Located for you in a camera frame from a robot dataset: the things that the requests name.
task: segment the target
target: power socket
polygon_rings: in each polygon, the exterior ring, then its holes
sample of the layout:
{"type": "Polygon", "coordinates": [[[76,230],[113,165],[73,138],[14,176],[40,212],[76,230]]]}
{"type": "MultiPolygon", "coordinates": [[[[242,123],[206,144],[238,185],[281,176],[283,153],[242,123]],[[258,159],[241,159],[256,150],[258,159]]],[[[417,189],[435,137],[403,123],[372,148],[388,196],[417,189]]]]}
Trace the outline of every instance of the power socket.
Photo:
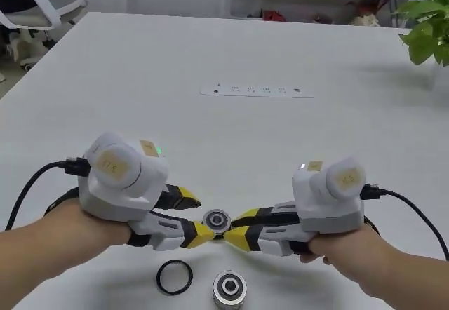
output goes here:
{"type": "Polygon", "coordinates": [[[202,95],[214,96],[248,96],[248,97],[290,97],[314,98],[300,88],[278,86],[236,86],[225,83],[211,84],[201,88],[202,95]]]}

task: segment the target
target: sticker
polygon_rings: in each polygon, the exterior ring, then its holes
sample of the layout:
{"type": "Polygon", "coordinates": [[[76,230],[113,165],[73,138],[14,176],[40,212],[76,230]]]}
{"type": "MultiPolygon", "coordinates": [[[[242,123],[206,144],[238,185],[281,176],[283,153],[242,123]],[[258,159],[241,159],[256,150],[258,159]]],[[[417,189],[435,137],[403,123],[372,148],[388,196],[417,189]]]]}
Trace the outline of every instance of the sticker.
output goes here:
{"type": "Polygon", "coordinates": [[[335,176],[337,185],[342,190],[351,189],[360,184],[361,176],[358,168],[348,168],[335,176]]]}
{"type": "Polygon", "coordinates": [[[150,142],[149,140],[140,140],[140,145],[142,146],[143,153],[146,156],[159,157],[153,142],[150,142]]]}
{"type": "Polygon", "coordinates": [[[122,161],[114,152],[105,151],[95,163],[95,168],[115,180],[121,180],[128,172],[128,163],[122,161]]]}
{"type": "Polygon", "coordinates": [[[319,172],[321,171],[321,168],[323,167],[322,161],[311,161],[309,165],[307,166],[307,170],[309,172],[319,172]]]}

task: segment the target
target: white chair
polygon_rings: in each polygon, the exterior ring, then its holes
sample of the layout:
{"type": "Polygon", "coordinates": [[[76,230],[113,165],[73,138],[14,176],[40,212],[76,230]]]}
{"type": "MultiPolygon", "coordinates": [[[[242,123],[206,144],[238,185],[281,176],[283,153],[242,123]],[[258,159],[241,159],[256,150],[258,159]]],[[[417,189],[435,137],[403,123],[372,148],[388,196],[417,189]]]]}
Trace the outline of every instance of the white chair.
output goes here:
{"type": "Polygon", "coordinates": [[[29,70],[47,52],[41,39],[30,34],[30,30],[48,31],[62,23],[71,22],[87,6],[86,0],[34,0],[36,6],[25,11],[3,14],[0,23],[20,33],[10,35],[10,54],[20,66],[29,70]]]}
{"type": "Polygon", "coordinates": [[[3,14],[0,23],[11,29],[50,30],[73,20],[86,7],[86,0],[35,0],[37,6],[23,12],[3,14]]]}

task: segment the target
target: cable connector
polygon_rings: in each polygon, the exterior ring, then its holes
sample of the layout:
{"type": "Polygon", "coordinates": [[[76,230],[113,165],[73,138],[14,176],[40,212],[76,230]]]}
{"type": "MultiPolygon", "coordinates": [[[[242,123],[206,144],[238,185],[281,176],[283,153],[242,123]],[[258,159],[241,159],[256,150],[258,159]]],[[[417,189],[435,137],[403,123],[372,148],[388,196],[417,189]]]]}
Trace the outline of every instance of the cable connector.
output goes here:
{"type": "Polygon", "coordinates": [[[88,177],[91,171],[91,165],[85,158],[67,157],[65,160],[64,172],[68,175],[76,175],[78,177],[88,177]]]}
{"type": "Polygon", "coordinates": [[[366,184],[362,188],[362,192],[360,193],[360,199],[362,200],[376,200],[380,199],[381,196],[384,196],[382,190],[377,185],[366,184]]]}

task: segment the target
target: green plant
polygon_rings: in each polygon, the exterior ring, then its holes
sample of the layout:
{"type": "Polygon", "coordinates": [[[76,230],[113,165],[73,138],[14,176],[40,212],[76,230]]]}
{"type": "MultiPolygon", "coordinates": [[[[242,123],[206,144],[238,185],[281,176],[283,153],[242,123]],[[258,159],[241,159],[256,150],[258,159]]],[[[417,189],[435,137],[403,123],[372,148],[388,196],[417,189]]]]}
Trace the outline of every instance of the green plant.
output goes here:
{"type": "Polygon", "coordinates": [[[397,13],[418,24],[400,34],[408,46],[410,59],[420,65],[432,55],[440,65],[449,65],[449,0],[414,0],[398,8],[397,13]]]}

